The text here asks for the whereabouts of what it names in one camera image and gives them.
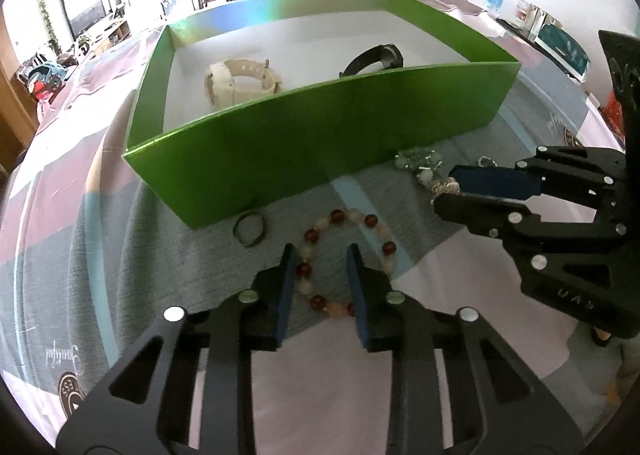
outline hanging vine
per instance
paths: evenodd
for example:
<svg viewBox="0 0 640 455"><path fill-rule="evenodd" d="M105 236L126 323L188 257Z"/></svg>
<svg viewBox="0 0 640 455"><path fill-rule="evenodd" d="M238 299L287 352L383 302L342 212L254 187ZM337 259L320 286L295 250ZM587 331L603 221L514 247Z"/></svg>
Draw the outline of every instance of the hanging vine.
<svg viewBox="0 0 640 455"><path fill-rule="evenodd" d="M52 44L54 52L59 52L60 44L58 42L58 38L56 37L56 33L53 31L53 25L51 24L49 12L47 11L47 3L45 2L45 0L38 0L38 4L40 5L40 15L42 16L42 21L44 22L44 27L47 30L47 35L49 35L49 40Z"/></svg>

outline white watch strap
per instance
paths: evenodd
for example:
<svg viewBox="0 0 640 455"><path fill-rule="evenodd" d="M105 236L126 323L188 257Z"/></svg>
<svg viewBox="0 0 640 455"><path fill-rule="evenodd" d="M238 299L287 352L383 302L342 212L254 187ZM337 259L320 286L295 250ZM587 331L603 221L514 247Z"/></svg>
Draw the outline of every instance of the white watch strap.
<svg viewBox="0 0 640 455"><path fill-rule="evenodd" d="M261 81L261 88L236 85L236 76L248 76ZM216 111L235 104L253 101L278 91L282 80L269 68L269 61L237 59L213 63L207 69L205 87Z"/></svg>

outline ring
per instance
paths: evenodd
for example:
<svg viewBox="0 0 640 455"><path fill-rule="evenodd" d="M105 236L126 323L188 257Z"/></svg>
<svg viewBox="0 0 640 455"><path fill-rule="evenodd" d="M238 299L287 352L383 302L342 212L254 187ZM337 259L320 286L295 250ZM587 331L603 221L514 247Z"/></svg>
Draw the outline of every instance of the ring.
<svg viewBox="0 0 640 455"><path fill-rule="evenodd" d="M490 168L490 167L497 166L496 162L491 157L487 157L486 155L481 155L480 158L478 159L477 164L481 168Z"/></svg>
<svg viewBox="0 0 640 455"><path fill-rule="evenodd" d="M241 222L243 220L246 220L250 216L257 216L258 218L260 218L260 222L262 223L262 227L260 229L260 233L258 234L258 236L255 237L253 240L248 241L248 240L243 240L238 231L239 231ZM267 234L267 223L266 223L264 217L262 215L260 215L260 213L258 213L257 211L247 211L246 213L242 213L242 215L238 216L238 219L236 220L236 223L234 224L233 234L234 234L234 238L238 242L240 242L242 245L244 245L244 247L255 247L255 245L260 244L260 242L264 240L264 238L265 238L265 236Z"/></svg>

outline black watch strap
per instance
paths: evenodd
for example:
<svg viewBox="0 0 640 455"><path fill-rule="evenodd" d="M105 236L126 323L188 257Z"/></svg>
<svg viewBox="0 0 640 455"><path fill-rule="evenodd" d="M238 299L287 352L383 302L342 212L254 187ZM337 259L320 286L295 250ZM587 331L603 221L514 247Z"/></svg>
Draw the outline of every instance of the black watch strap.
<svg viewBox="0 0 640 455"><path fill-rule="evenodd" d="M355 76L362 69L372 65L373 63L382 63L383 70L387 69L401 69L404 65L402 54L398 50L398 47L389 43L387 45L378 45L372 47L369 50L364 51L351 63L349 63L344 69L344 72L340 72L340 77Z"/></svg>

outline tablecloth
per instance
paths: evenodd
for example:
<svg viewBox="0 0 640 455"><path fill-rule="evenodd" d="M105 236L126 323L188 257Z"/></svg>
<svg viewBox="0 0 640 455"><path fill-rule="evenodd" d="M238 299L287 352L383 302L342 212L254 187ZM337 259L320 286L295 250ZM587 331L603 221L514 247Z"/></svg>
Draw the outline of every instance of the tablecloth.
<svg viewBox="0 0 640 455"><path fill-rule="evenodd" d="M419 1L491 37L522 63L489 125L433 144L443 171L481 155L511 166L539 144L564 146L567 132L586 146L617 148L579 88L484 11L464 0ZM76 374L90 391L164 308L215 307L335 208L375 213L390 226L398 244L394 287L433 310L476 307L586 436L606 421L638 371L637 341L596 347L588 326L522 295L500 242L437 218L430 194L394 168L392 157L260 208L268 234L252 249L233 238L234 218L195 231L181 223L121 158L134 93L159 32L139 34L75 74L2 200L2 376L47 440L54 443L66 421L58 395L63 374ZM593 218L592 210L550 197L527 204L547 220ZM351 242L367 265L380 265L378 239L357 227L332 234L314 262L318 291L342 303L350 299L344 255ZM384 453L390 368L388 353L363 350L353 320L324 319L295 298L282 348L253 355L258 452ZM450 445L450 418L443 422Z"/></svg>

